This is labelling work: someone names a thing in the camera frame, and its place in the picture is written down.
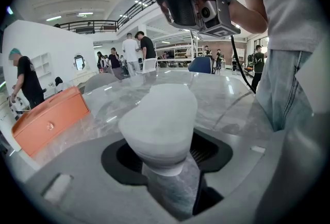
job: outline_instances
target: black cable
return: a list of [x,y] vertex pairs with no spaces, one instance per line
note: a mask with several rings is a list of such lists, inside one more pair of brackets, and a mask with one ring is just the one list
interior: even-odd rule
[[245,81],[245,83],[249,86],[249,88],[252,90],[252,92],[254,94],[256,94],[256,91],[254,90],[254,88],[250,85],[250,83],[248,82],[248,80],[246,79],[245,75],[244,75],[244,72],[243,72],[243,69],[241,67],[241,64],[239,63],[239,58],[238,58],[238,55],[237,55],[237,51],[236,51],[236,46],[235,46],[235,42],[234,42],[234,36],[230,36],[230,39],[232,40],[232,46],[233,46],[233,50],[234,50],[234,56],[235,56],[235,59],[236,59],[236,62],[237,62],[237,65],[238,65],[238,68],[239,68],[239,71],[241,72],[241,75]]

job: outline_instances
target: blue chair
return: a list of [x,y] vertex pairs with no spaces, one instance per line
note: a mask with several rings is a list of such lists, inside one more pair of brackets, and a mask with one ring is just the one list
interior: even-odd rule
[[211,59],[209,57],[196,57],[188,66],[190,72],[211,74]]

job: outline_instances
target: orange case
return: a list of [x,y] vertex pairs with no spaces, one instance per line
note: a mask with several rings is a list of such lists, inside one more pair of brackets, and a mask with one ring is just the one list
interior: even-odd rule
[[79,89],[72,87],[24,113],[11,132],[22,149],[29,156],[33,156],[53,138],[89,113]]

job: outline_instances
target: marble tabletop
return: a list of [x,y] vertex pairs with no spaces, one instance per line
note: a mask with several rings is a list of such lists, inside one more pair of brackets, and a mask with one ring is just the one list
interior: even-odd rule
[[[163,83],[185,84],[193,92],[198,102],[195,126],[262,140],[273,132],[254,94],[240,80],[167,68],[84,94],[91,114],[54,138],[33,159],[43,166],[70,146],[119,132],[120,118],[139,104],[151,86]],[[166,95],[160,100],[166,104]]]

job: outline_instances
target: balcony railing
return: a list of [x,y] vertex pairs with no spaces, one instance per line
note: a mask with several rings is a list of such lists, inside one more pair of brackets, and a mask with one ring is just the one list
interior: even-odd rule
[[96,33],[96,32],[116,32],[129,20],[131,20],[139,12],[143,11],[146,7],[154,4],[155,0],[139,0],[130,7],[124,14],[120,16],[117,21],[114,20],[84,20],[69,22],[65,24],[56,24],[55,27],[65,29],[75,33]]

